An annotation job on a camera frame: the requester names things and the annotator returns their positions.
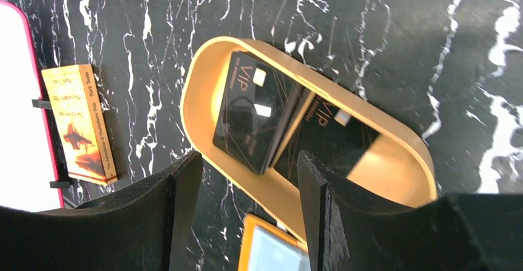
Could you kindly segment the orange leather card holder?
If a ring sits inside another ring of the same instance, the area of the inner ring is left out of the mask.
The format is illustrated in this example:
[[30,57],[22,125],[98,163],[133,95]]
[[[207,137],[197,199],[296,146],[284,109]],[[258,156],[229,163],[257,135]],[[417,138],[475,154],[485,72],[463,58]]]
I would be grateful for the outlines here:
[[306,271],[311,267],[304,244],[281,228],[249,214],[245,217],[238,269]]

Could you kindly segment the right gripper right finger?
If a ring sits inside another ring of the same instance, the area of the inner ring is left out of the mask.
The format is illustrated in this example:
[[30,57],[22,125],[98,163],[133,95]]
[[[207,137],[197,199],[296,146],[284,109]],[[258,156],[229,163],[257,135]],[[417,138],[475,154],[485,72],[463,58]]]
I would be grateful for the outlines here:
[[521,270],[522,195],[449,194],[410,208],[297,161],[312,270]]

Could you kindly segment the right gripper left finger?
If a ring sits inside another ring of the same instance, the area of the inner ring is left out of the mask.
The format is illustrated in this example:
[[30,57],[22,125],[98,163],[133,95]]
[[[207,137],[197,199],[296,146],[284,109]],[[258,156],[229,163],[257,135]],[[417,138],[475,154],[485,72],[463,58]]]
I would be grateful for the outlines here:
[[74,209],[1,208],[2,270],[182,270],[199,152]]

